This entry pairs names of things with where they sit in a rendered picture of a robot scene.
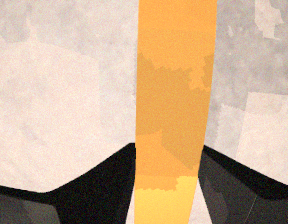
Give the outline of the orange bar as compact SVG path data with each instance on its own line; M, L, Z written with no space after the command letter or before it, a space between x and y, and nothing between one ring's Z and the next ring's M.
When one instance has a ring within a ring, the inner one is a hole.
M199 179L216 0L139 0L135 224L188 224Z

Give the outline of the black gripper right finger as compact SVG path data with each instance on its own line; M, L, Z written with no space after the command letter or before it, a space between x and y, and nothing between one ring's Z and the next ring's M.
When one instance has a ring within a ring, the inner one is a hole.
M197 180L211 224L288 224L288 185L207 145Z

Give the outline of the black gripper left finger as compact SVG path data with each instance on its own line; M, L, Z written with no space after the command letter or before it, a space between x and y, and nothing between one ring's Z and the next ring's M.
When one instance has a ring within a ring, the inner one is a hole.
M50 192L0 185L0 224L125 224L136 175L135 143Z

